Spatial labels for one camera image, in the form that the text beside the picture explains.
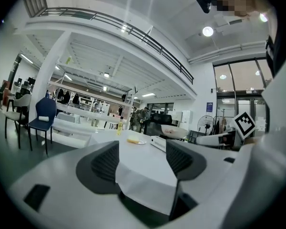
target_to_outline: monitor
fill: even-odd
[[[35,79],[30,78],[30,77],[29,77],[29,79],[28,79],[28,82],[29,82],[30,85],[34,85],[34,84],[35,84],[35,81],[36,81]]]

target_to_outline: floor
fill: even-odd
[[[44,139],[39,136],[38,141],[32,135],[32,148],[28,131],[25,128],[20,130],[20,146],[18,149],[18,139],[15,124],[13,121],[7,122],[7,139],[4,138],[5,116],[0,110],[0,180],[5,188],[9,188],[14,181],[38,165],[41,161],[55,155],[74,150],[75,148],[48,141],[48,156],[46,155]]]
[[[6,111],[6,107],[4,106],[0,110],[0,180],[5,189],[8,189],[13,182],[41,161],[64,152],[75,150],[73,147],[55,142],[50,144],[50,141],[48,141],[47,156],[44,139],[39,136],[38,141],[36,141],[35,136],[32,135],[33,151],[31,151],[28,132],[23,127],[20,130],[21,149],[18,149],[17,132],[14,122],[11,120],[7,122],[7,139],[4,138],[5,116],[2,113],[3,111]],[[91,125],[91,121],[87,122],[86,118],[81,121],[86,125]],[[168,222],[167,215],[151,210],[127,197],[121,202],[130,213],[149,228],[156,228]]]

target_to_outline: electric fan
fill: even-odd
[[[213,129],[214,119],[210,115],[205,115],[200,118],[197,125],[197,130],[205,135],[210,135]]]

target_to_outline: poster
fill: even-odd
[[[206,103],[206,111],[213,112],[213,103]]]

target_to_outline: glass door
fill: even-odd
[[[266,131],[266,104],[262,97],[239,97],[236,100],[236,113],[247,112],[256,124],[256,130],[251,136],[262,136]]]

